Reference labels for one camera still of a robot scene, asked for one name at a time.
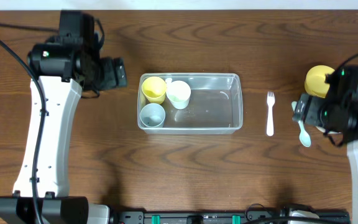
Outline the grey plastic cup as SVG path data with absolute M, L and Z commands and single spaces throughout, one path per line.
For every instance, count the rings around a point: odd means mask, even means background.
M 145 105 L 140 112 L 140 120 L 148 128 L 162 128 L 165 118 L 166 113 L 164 108 L 157 103 Z

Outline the cream plastic cup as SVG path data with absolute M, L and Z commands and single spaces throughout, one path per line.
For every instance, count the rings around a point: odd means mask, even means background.
M 182 110 L 190 102 L 191 88 L 184 81 L 174 81 L 167 84 L 166 94 L 173 107 Z

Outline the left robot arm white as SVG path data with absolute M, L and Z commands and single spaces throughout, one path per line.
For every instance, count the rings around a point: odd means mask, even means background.
M 0 196 L 7 223 L 112 223 L 107 205 L 71 196 L 68 154 L 77 104 L 84 91 L 126 86 L 122 58 L 97 47 L 37 44 L 28 55 L 32 109 L 24 160 L 12 195 Z

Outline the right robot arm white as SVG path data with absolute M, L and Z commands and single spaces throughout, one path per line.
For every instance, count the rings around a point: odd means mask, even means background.
M 294 122 L 321 127 L 337 147 L 347 147 L 352 176 L 352 221 L 358 223 L 358 101 L 351 93 L 328 94 L 324 98 L 302 94 L 293 102 Z

